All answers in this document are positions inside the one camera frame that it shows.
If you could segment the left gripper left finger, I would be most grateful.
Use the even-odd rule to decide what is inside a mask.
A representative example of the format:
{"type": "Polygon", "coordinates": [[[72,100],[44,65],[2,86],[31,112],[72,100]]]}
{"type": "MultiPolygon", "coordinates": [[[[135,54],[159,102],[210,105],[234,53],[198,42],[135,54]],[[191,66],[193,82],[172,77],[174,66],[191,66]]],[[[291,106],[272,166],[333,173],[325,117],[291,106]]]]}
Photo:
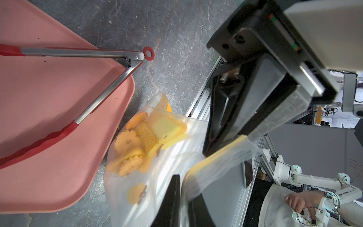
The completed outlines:
{"type": "Polygon", "coordinates": [[[179,175],[173,175],[151,227],[178,227],[180,198],[181,179],[179,175]]]}

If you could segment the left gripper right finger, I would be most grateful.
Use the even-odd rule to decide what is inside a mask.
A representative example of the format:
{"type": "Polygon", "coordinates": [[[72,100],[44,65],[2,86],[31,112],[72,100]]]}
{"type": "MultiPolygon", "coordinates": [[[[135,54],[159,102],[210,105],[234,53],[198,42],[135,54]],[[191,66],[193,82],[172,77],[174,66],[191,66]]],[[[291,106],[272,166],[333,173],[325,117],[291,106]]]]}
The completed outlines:
{"type": "Polygon", "coordinates": [[[215,227],[202,194],[188,204],[190,227],[215,227]]]}

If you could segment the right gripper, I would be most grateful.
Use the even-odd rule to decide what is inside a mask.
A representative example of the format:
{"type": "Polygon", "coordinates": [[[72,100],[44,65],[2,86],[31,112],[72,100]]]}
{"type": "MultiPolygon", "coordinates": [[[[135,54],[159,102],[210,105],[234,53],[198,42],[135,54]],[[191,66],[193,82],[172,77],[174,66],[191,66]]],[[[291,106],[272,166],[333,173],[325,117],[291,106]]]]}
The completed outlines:
{"type": "Polygon", "coordinates": [[[244,1],[207,43],[224,60],[210,81],[203,155],[243,134],[245,125],[281,125],[339,87],[275,1],[244,1]]]}

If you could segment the clear resealable bag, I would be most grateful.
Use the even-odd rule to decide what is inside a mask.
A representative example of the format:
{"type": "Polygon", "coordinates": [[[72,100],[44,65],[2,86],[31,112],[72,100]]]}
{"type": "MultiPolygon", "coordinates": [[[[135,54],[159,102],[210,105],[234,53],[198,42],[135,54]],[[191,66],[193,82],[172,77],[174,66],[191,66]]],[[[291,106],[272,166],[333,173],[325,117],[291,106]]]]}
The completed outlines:
{"type": "Polygon", "coordinates": [[[239,193],[261,151],[246,136],[205,157],[208,122],[173,113],[159,92],[113,140],[104,183],[111,225],[151,227],[173,175],[181,179],[179,227],[190,227],[188,204],[202,194],[216,227],[229,227],[239,193]]]}

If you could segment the red metal tongs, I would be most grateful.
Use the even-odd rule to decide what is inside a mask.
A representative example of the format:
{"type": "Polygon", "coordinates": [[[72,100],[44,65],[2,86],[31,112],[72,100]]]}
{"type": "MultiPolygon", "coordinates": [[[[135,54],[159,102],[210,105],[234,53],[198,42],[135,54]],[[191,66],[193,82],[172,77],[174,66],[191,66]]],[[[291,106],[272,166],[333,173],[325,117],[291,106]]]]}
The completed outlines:
{"type": "Polygon", "coordinates": [[[144,60],[143,51],[1,45],[1,168],[68,137],[144,60]]]}

